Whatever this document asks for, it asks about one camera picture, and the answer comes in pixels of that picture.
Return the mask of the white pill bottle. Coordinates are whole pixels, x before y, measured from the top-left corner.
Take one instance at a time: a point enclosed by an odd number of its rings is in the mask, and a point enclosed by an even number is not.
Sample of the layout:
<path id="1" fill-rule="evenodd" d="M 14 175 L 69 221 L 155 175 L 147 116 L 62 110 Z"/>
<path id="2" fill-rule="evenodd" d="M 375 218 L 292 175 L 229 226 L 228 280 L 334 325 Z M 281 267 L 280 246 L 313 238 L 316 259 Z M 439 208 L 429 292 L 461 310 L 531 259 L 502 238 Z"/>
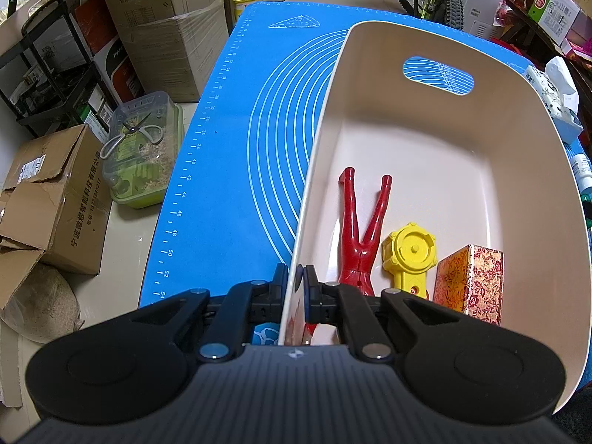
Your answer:
<path id="1" fill-rule="evenodd" d="M 592 192 L 592 169 L 591 162 L 586 154 L 582 152 L 568 151 L 568 158 L 574 174 L 574 178 L 581 195 L 591 195 Z"/>

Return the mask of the white tissue box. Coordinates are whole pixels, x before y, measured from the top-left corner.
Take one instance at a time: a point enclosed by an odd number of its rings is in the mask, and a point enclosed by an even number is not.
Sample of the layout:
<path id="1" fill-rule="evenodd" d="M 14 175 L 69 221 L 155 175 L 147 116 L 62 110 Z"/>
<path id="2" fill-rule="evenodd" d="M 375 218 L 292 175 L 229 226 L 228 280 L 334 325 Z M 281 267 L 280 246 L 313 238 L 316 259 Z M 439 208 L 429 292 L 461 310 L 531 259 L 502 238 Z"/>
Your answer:
<path id="1" fill-rule="evenodd" d="M 540 95 L 563 143 L 571 144 L 583 126 L 577 116 L 579 93 L 565 59 L 552 58 L 543 71 L 529 65 L 524 76 Z"/>

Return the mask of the clear lidded green container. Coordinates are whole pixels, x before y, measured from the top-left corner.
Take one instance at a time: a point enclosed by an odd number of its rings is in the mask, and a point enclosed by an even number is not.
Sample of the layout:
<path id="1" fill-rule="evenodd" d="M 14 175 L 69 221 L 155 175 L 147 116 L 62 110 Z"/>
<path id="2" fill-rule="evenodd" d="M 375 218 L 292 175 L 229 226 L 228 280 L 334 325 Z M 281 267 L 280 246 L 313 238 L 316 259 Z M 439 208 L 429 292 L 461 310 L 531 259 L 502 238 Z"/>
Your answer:
<path id="1" fill-rule="evenodd" d="M 99 153 L 113 202 L 132 209 L 162 202 L 184 136 L 183 110 L 167 93 L 121 104 Z"/>

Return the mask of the red silver ultraman figure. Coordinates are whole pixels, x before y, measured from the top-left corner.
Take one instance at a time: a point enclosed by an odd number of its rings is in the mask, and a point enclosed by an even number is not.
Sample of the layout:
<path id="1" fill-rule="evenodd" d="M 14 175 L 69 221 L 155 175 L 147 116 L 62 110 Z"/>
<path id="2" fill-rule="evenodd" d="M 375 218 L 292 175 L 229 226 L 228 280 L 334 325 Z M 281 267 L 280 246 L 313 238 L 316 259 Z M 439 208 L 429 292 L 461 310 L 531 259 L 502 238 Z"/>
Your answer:
<path id="1" fill-rule="evenodd" d="M 339 177 L 342 214 L 337 282 L 356 287 L 366 301 L 373 305 L 376 298 L 370 275 L 378 252 L 385 212 L 389 206 L 392 176 L 385 174 L 381 178 L 378 197 L 363 236 L 359 233 L 354 177 L 355 169 L 351 166 L 346 167 Z"/>

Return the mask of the beige plastic storage bin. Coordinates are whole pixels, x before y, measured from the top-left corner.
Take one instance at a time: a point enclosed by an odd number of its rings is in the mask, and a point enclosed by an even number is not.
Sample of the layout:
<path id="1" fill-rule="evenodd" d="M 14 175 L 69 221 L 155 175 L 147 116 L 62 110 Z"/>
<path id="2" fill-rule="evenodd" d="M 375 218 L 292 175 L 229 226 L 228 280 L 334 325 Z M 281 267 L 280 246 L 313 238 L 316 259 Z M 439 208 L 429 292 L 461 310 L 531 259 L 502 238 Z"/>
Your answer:
<path id="1" fill-rule="evenodd" d="M 559 356 L 570 399 L 589 351 L 589 240 L 564 145 L 523 73 L 465 37 L 353 25 L 317 125 L 292 258 L 323 281 L 338 277 L 346 167 L 361 226 L 390 175 L 385 233 L 414 222 L 440 258 L 467 245 L 503 253 L 501 323 Z"/>

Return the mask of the green white product box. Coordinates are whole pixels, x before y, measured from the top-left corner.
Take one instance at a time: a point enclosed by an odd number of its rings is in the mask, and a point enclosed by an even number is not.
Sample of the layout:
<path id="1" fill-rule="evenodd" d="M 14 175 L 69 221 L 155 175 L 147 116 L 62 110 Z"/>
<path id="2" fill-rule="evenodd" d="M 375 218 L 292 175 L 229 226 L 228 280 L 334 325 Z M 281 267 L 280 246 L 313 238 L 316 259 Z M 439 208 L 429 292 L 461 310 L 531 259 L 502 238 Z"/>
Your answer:
<path id="1" fill-rule="evenodd" d="M 580 7 L 572 0 L 534 0 L 529 17 L 560 46 L 580 14 Z"/>

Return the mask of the lower cardboard box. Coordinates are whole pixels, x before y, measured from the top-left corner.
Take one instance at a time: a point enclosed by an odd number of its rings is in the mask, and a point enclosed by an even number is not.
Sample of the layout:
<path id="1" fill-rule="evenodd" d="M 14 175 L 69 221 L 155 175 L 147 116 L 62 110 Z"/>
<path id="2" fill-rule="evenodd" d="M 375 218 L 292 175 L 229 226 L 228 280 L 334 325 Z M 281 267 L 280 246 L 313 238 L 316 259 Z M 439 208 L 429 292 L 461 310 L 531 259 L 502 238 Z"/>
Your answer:
<path id="1" fill-rule="evenodd" d="M 145 91 L 200 100 L 229 31 L 224 0 L 105 0 Z"/>

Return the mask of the black metal shelf rack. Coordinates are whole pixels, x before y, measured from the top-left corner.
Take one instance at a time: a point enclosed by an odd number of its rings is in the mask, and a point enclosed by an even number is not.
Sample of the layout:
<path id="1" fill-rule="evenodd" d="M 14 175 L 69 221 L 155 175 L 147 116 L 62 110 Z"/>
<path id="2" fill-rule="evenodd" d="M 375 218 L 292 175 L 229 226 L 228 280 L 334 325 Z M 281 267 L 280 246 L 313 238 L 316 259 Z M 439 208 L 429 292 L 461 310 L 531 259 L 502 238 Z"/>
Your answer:
<path id="1" fill-rule="evenodd" d="M 106 140 L 115 101 L 64 0 L 48 0 L 1 46 L 1 100 L 33 137 L 86 124 Z"/>

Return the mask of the torn cardboard box on floor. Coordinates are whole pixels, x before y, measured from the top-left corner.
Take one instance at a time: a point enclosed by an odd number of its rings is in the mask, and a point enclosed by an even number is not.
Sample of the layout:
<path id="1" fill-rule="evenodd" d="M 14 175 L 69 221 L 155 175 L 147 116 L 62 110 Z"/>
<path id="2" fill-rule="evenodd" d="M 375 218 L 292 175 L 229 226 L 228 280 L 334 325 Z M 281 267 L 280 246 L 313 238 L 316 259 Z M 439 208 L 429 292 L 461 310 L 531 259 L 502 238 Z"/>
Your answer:
<path id="1" fill-rule="evenodd" d="M 99 273 L 111 208 L 101 148 L 82 124 L 17 150 L 1 191 L 2 307 L 37 263 Z"/>

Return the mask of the yellow toy with red dial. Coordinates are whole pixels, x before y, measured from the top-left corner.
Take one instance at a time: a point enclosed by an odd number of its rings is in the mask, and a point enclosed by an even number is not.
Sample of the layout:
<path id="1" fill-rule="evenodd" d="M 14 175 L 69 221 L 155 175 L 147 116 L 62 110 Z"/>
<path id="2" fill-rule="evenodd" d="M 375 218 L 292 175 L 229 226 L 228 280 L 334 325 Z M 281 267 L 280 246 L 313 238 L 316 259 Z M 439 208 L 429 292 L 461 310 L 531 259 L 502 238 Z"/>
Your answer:
<path id="1" fill-rule="evenodd" d="M 435 237 L 415 222 L 388 234 L 381 244 L 382 268 L 392 286 L 427 299 L 427 272 L 437 265 Z"/>

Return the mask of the floral patterned rectangular box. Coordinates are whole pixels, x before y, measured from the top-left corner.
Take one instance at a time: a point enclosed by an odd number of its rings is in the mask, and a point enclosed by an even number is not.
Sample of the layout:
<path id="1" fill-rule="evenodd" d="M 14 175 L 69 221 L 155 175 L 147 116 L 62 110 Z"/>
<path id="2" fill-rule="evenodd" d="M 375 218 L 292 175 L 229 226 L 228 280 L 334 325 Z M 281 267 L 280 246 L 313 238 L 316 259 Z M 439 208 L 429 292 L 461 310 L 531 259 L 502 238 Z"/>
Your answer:
<path id="1" fill-rule="evenodd" d="M 494 325 L 502 317 L 504 254 L 467 245 L 437 264 L 433 301 Z"/>

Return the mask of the blue silicone baking mat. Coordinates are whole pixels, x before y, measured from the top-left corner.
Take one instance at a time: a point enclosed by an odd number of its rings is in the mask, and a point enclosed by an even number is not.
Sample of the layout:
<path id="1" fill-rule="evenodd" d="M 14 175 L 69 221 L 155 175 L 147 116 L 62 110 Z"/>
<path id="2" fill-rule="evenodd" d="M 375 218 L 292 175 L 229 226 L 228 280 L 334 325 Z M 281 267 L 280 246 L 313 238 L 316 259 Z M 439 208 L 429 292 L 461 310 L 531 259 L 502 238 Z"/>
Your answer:
<path id="1" fill-rule="evenodd" d="M 329 82 L 348 31 L 365 21 L 465 37 L 523 76 L 528 67 L 526 58 L 497 44 L 411 17 L 334 5 L 254 5 L 226 44 L 186 133 L 141 305 L 194 285 L 223 294 L 237 282 L 266 279 L 278 263 L 294 267 Z"/>

